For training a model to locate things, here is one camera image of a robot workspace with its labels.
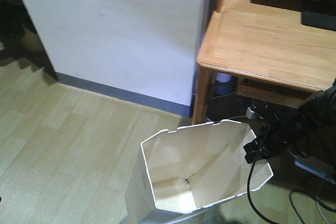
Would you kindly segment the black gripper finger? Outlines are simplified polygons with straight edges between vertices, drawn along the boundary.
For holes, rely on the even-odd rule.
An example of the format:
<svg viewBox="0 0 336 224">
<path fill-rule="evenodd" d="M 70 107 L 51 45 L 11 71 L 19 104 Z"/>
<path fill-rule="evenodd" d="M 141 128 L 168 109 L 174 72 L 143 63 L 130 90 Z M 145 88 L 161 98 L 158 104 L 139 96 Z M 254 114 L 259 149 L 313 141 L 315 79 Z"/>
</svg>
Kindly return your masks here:
<svg viewBox="0 0 336 224">
<path fill-rule="evenodd" d="M 245 160 L 248 164 L 267 159 L 267 154 L 264 152 L 263 148 L 257 140 L 253 140 L 243 146 L 245 151 Z"/>
</svg>

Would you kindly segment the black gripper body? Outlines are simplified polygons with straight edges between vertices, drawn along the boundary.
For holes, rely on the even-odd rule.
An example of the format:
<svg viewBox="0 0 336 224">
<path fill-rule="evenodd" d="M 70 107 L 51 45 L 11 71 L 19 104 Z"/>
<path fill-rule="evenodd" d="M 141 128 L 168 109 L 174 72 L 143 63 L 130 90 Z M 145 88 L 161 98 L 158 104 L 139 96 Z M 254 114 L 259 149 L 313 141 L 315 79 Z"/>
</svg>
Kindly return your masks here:
<svg viewBox="0 0 336 224">
<path fill-rule="evenodd" d="M 279 156 L 297 140 L 295 123 L 293 120 L 267 123 L 265 129 L 260 131 L 260 137 L 263 140 L 261 157 Z"/>
</svg>

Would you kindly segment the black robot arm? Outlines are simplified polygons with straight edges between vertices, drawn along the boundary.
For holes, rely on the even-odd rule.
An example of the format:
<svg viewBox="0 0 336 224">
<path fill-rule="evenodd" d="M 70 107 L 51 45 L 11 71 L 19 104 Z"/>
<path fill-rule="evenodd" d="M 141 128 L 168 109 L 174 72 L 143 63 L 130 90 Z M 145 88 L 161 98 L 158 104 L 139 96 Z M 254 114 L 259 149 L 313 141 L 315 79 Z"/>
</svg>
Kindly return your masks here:
<svg viewBox="0 0 336 224">
<path fill-rule="evenodd" d="M 265 105 L 249 107 L 246 116 L 261 118 L 267 123 L 254 140 L 244 145 L 246 162 L 252 164 L 279 156 L 316 129 L 335 125 L 335 82 L 330 88 L 308 97 L 289 117 L 281 117 Z"/>
</svg>

